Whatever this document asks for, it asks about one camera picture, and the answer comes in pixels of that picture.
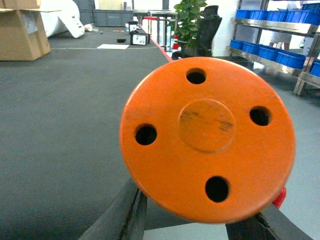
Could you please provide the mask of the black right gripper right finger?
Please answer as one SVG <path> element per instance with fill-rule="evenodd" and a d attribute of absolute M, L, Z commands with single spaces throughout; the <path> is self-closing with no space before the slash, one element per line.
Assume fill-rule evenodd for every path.
<path fill-rule="evenodd" d="M 247 219 L 226 224 L 230 240 L 310 240 L 273 204 Z"/>

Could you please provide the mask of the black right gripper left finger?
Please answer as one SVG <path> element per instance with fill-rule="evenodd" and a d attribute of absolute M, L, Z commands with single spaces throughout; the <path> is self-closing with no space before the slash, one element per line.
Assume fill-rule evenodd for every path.
<path fill-rule="evenodd" d="M 142 240 L 147 197 L 130 178 L 107 210 L 81 236 L 81 240 Z"/>

